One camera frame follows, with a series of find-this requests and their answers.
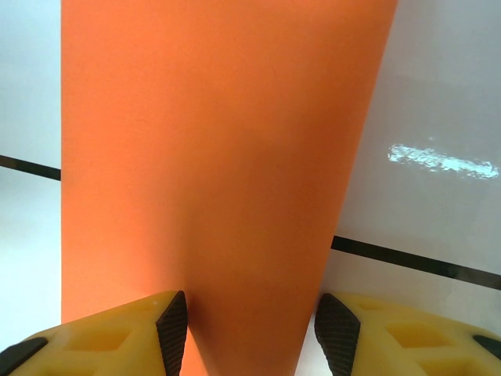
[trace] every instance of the orange tape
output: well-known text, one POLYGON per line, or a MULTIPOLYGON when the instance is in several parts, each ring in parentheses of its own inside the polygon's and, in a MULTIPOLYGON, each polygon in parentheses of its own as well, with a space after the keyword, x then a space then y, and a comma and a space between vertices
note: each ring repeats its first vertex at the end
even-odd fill
POLYGON ((63 0, 63 320, 182 287, 210 374, 293 374, 395 3, 63 0))

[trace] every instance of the yellow robot part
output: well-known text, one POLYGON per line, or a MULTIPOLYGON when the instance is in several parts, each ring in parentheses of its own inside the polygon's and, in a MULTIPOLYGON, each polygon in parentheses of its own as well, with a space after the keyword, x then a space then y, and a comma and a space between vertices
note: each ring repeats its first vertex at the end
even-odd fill
POLYGON ((42 331, 0 354, 0 376, 178 376, 188 319, 169 291, 42 331))
POLYGON ((315 333, 336 376, 501 376, 501 338, 403 305, 325 294, 315 333))

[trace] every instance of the black rubber pad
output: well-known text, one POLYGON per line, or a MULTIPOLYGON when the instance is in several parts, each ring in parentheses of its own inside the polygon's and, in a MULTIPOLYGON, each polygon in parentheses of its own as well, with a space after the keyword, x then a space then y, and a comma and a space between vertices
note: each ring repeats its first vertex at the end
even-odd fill
POLYGON ((473 339, 493 356, 501 360, 501 341, 483 335, 474 335, 473 339))
POLYGON ((183 291, 172 299, 157 321, 158 339, 167 376, 179 376, 188 331, 188 309, 183 291))
POLYGON ((7 376, 14 372, 48 343, 47 338, 32 338, 0 352, 0 376, 7 376))
POLYGON ((360 334, 357 316, 331 294, 324 294, 316 311, 315 334, 333 375, 350 376, 360 334))

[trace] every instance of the orange paper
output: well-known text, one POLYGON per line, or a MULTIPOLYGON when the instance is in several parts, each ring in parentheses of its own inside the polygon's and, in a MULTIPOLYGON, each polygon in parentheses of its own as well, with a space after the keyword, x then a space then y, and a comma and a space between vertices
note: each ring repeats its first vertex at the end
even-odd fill
POLYGON ((184 288, 210 375, 292 375, 395 3, 63 0, 63 320, 184 288))

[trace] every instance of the black line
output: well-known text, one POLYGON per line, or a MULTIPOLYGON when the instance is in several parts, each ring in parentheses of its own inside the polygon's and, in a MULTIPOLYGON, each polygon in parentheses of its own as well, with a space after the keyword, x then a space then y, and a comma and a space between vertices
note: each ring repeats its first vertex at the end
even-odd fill
POLYGON ((59 168, 44 166, 43 164, 37 164, 28 161, 22 161, 20 159, 6 157, 5 155, 0 155, 0 167, 27 172, 28 174, 38 175, 44 178, 59 181, 61 180, 61 170, 59 168))
POLYGON ((363 243, 345 237, 334 237, 330 247, 352 255, 367 257, 368 259, 388 262, 454 280, 461 280, 470 284, 501 290, 501 276, 499 274, 472 269, 433 258, 411 255, 410 253, 363 243))

